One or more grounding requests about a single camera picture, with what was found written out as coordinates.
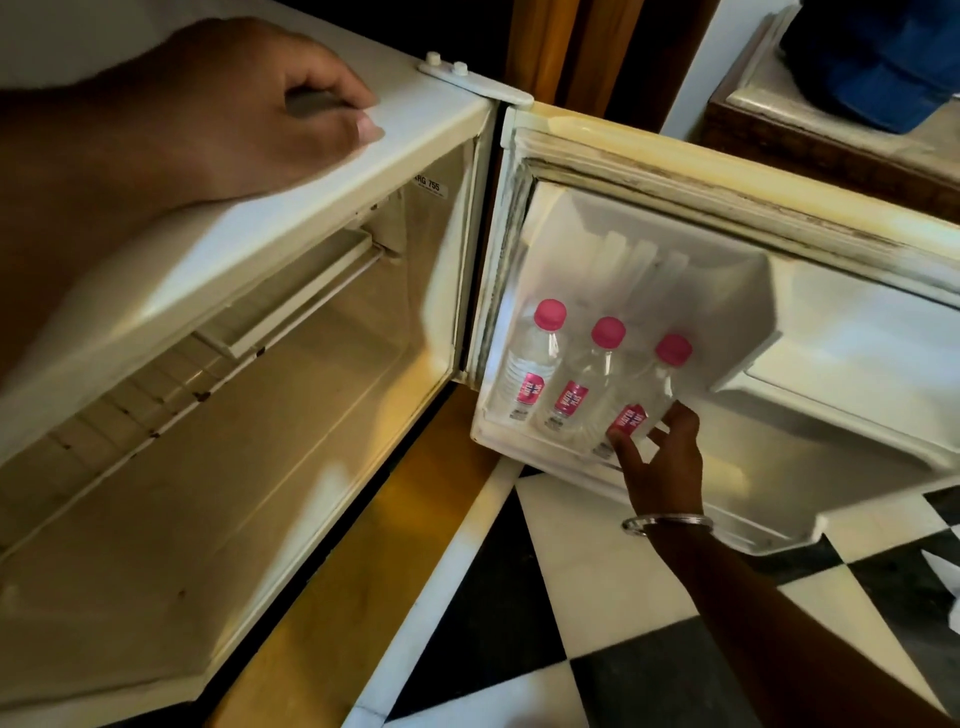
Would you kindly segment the wooden bench with marble top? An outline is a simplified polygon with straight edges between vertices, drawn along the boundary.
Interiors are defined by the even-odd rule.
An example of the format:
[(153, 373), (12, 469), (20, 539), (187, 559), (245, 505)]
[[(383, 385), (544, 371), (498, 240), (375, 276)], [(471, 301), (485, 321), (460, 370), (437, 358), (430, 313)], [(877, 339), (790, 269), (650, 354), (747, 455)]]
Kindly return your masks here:
[(960, 226), (960, 96), (902, 135), (812, 105), (779, 46), (799, 8), (763, 18), (710, 96), (695, 142)]

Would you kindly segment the person's right hand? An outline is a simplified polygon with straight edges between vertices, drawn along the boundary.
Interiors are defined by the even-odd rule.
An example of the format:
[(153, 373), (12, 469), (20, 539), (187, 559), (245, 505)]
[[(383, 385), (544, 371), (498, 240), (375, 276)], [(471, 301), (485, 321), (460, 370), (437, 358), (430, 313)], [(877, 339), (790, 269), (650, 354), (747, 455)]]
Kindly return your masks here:
[(702, 514), (703, 457), (697, 443), (698, 415), (674, 401), (647, 438), (656, 446), (652, 460), (642, 459), (639, 491), (628, 491), (636, 516), (648, 514)]

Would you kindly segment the person's right forearm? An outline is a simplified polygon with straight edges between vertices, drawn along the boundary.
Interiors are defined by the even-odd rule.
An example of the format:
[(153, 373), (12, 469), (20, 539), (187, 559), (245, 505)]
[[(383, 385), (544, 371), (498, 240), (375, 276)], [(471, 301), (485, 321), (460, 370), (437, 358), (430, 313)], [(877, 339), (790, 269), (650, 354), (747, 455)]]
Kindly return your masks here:
[(645, 527), (766, 728), (958, 728), (702, 525)]

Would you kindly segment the white fridge inner shelf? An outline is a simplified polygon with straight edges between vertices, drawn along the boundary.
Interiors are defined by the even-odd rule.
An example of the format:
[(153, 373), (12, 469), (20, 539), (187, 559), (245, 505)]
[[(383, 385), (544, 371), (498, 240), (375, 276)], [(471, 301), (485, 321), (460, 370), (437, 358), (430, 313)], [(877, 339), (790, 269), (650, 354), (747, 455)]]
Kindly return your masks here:
[(384, 253), (365, 230), (337, 231), (237, 297), (196, 335), (225, 356), (243, 358), (298, 316), (322, 306)]

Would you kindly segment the white mini fridge door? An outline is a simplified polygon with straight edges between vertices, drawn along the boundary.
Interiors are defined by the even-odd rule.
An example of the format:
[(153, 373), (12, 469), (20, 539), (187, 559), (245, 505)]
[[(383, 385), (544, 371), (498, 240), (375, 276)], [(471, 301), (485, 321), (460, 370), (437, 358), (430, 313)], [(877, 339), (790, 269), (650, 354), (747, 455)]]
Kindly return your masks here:
[(566, 344), (601, 317), (627, 362), (693, 346), (673, 391), (701, 420), (703, 507), (735, 550), (819, 540), (828, 517), (960, 480), (960, 226), (669, 137), (536, 103), (507, 110), (470, 383), (480, 445), (626, 502), (614, 458), (499, 418), (514, 328), (544, 299)]

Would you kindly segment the person's left forearm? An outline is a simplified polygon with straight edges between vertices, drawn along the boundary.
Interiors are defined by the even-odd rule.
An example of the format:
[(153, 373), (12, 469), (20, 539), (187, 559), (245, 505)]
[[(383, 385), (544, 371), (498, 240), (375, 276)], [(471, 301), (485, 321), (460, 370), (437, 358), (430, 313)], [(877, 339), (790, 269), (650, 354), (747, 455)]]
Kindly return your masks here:
[(0, 383), (78, 279), (174, 207), (170, 171), (129, 99), (0, 91)]

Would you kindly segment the person's left hand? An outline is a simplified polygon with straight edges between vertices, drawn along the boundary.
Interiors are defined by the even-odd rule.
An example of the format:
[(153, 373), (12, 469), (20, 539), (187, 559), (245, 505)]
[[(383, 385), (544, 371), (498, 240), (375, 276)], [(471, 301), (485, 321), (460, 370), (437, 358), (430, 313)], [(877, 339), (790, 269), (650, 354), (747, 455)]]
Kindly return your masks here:
[(289, 121), (333, 109), (368, 114), (378, 103), (329, 48), (252, 17), (199, 21), (103, 80), (150, 124), (171, 169), (169, 211), (317, 175), (284, 174), (280, 142)]

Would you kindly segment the clear pink-capped water bottle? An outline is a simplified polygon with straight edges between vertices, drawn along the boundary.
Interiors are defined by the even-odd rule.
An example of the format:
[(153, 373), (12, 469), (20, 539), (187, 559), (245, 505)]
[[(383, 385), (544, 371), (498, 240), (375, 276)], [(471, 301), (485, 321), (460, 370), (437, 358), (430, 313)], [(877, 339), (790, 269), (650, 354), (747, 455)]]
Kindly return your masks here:
[(497, 417), (515, 422), (528, 419), (565, 353), (567, 317), (563, 302), (545, 298), (517, 322), (496, 385)]
[(577, 335), (551, 380), (547, 402), (534, 423), (549, 438), (565, 440), (582, 430), (603, 395), (624, 371), (627, 334), (619, 318), (605, 316)]
[(593, 432), (586, 437), (587, 453), (611, 460), (615, 451), (608, 431), (628, 438), (652, 430), (675, 400), (673, 380), (693, 354), (690, 340), (678, 333), (665, 334), (653, 349), (629, 360), (630, 368), (612, 383), (597, 411)]

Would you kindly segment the orange curtain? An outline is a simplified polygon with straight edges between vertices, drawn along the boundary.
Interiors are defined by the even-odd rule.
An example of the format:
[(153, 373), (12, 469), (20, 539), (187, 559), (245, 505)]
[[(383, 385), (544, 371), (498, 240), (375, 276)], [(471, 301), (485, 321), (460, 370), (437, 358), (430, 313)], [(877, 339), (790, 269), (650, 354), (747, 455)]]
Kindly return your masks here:
[(503, 80), (604, 117), (645, 0), (512, 0)]

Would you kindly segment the silver bangle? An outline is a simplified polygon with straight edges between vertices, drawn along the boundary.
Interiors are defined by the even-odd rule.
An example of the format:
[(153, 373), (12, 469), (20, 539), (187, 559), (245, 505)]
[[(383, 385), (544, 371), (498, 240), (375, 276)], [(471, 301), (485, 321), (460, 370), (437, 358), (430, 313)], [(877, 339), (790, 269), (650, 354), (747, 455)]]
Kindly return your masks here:
[(714, 532), (714, 521), (702, 514), (648, 514), (628, 517), (621, 522), (623, 532), (647, 538), (657, 528), (696, 528), (706, 533)]

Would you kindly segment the blue bag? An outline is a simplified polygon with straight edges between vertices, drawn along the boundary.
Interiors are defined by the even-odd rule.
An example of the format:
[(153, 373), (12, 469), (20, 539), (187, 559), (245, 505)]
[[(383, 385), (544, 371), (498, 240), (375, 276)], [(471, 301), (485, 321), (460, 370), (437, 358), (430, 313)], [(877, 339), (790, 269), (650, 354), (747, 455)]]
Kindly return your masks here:
[(882, 132), (960, 94), (960, 0), (803, 0), (778, 47), (812, 105)]

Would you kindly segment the white fridge door hinge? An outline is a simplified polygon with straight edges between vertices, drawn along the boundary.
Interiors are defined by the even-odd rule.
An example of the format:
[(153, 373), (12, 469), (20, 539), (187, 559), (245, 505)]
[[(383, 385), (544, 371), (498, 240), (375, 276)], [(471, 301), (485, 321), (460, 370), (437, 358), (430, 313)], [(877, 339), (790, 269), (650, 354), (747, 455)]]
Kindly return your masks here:
[(529, 92), (479, 75), (471, 71), (465, 62), (446, 61), (438, 52), (428, 52), (425, 59), (418, 64), (417, 70), (474, 95), (519, 109), (530, 109), (535, 103)]

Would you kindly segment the white mini fridge body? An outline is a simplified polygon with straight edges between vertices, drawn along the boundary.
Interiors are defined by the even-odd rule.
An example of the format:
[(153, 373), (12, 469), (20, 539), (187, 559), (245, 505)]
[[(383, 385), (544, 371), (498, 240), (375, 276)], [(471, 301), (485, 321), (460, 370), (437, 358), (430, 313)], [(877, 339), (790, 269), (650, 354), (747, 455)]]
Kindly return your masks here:
[[(0, 89), (64, 86), (231, 17), (334, 51), (386, 134), (291, 189), (158, 221), (0, 385), (0, 728), (198, 698), (460, 373), (495, 101), (272, 0), (0, 0)], [(342, 230), (385, 252), (323, 305), (240, 359), (196, 335)]]

